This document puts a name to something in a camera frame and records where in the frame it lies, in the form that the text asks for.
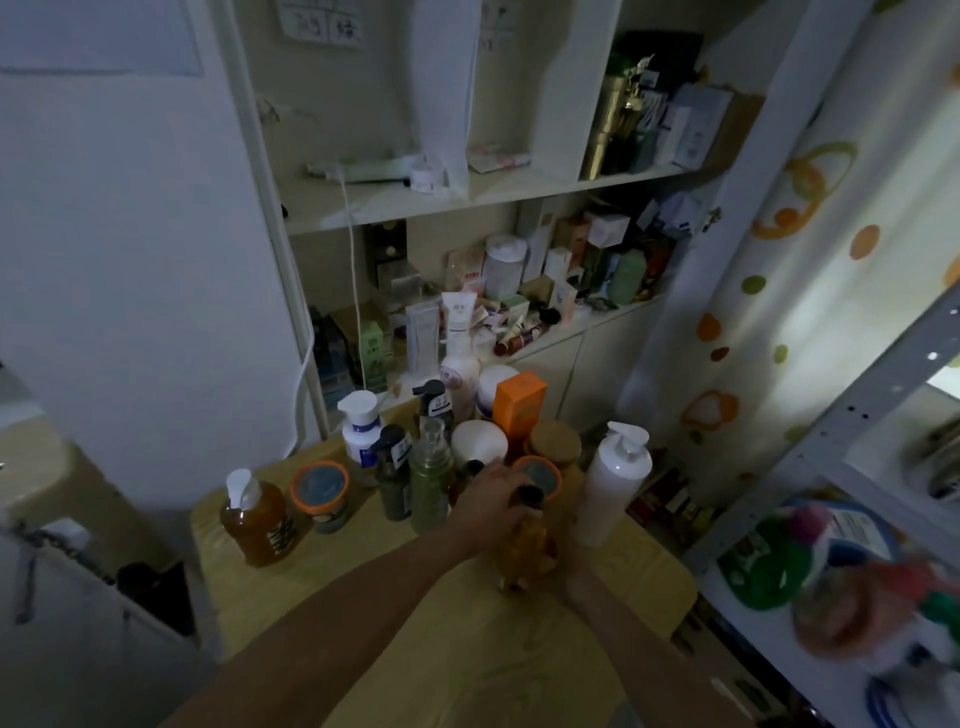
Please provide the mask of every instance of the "jar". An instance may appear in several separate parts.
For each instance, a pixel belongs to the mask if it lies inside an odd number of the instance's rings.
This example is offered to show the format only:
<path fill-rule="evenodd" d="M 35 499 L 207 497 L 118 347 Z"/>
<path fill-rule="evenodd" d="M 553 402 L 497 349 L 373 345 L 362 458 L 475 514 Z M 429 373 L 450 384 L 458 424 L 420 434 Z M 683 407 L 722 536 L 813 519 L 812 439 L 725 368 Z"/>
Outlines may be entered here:
<path fill-rule="evenodd" d="M 580 435 L 573 427 L 549 418 L 537 422 L 523 444 L 526 454 L 544 457 L 560 471 L 576 463 L 581 450 Z"/>
<path fill-rule="evenodd" d="M 513 469 L 527 475 L 534 481 L 534 485 L 543 493 L 544 505 L 549 505 L 560 493 L 564 477 L 560 475 L 557 466 L 545 457 L 538 457 L 537 455 L 518 457 Z"/>
<path fill-rule="evenodd" d="M 527 242 L 516 235 L 499 232 L 487 238 L 487 258 L 483 276 L 487 280 L 487 298 L 499 301 L 520 287 Z"/>
<path fill-rule="evenodd" d="M 290 499 L 298 510 L 313 519 L 317 533 L 335 533 L 349 518 L 349 483 L 344 466 L 322 460 L 297 471 L 290 487 Z"/>

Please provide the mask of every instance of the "white pump bottle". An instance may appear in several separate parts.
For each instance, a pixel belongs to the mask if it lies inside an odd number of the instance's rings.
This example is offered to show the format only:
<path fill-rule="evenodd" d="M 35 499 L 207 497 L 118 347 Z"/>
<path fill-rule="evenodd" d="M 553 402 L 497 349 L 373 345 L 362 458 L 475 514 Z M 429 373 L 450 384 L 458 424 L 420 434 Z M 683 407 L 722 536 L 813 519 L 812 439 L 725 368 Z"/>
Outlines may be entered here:
<path fill-rule="evenodd" d="M 608 427 L 611 432 L 587 471 L 573 525 L 573 538 L 584 546 L 600 546 L 607 539 L 654 467 L 644 447 L 650 435 L 643 427 L 625 423 L 608 423 Z"/>

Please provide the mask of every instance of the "white cable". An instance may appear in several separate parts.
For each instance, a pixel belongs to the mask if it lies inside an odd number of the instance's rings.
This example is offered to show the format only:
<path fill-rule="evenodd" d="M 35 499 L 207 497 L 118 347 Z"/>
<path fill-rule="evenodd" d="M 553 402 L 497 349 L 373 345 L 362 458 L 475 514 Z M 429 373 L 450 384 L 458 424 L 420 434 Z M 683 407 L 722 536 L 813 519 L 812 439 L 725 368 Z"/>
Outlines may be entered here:
<path fill-rule="evenodd" d="M 350 214 L 350 200 L 347 198 L 347 185 L 344 183 L 344 166 L 340 168 L 340 191 L 344 195 L 344 215 L 347 216 L 347 230 L 350 233 L 350 282 L 353 284 L 353 311 L 357 315 L 357 353 L 360 359 L 360 378 L 363 379 L 363 388 L 367 389 L 367 367 L 363 363 L 363 350 L 360 348 L 360 299 L 357 296 L 357 259 L 353 248 L 353 215 Z"/>

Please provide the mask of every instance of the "jar lid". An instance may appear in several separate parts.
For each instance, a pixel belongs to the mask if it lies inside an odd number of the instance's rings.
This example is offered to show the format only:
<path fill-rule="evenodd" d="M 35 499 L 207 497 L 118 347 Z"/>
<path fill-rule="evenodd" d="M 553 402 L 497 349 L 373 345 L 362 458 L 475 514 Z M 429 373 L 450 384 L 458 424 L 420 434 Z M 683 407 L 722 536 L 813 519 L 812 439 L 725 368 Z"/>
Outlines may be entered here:
<path fill-rule="evenodd" d="M 319 516 L 336 510 L 347 496 L 349 483 L 344 466 L 322 460 L 297 471 L 290 488 L 290 499 L 303 513 Z"/>
<path fill-rule="evenodd" d="M 514 463 L 514 470 L 527 475 L 543 491 L 543 502 L 549 503 L 560 492 L 564 478 L 557 466 L 546 458 L 524 455 Z"/>
<path fill-rule="evenodd" d="M 487 255 L 501 263 L 519 263 L 527 256 L 527 241 L 507 232 L 487 238 Z"/>
<path fill-rule="evenodd" d="M 580 435 L 558 420 L 540 420 L 530 431 L 530 449 L 552 463 L 573 463 L 580 457 Z"/>

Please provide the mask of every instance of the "forearm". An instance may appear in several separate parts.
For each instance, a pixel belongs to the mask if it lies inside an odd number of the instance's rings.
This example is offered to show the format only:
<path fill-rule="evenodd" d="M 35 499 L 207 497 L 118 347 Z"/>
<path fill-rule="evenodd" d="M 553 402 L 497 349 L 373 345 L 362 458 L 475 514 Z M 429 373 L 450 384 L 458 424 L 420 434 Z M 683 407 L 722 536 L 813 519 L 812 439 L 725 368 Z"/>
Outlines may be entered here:
<path fill-rule="evenodd" d="M 224 665 L 168 725 L 320 725 L 465 555 L 441 528 L 344 574 Z"/>
<path fill-rule="evenodd" d="M 594 575 L 567 601 L 603 645 L 627 698 L 648 728 L 743 728 L 751 722 Z"/>

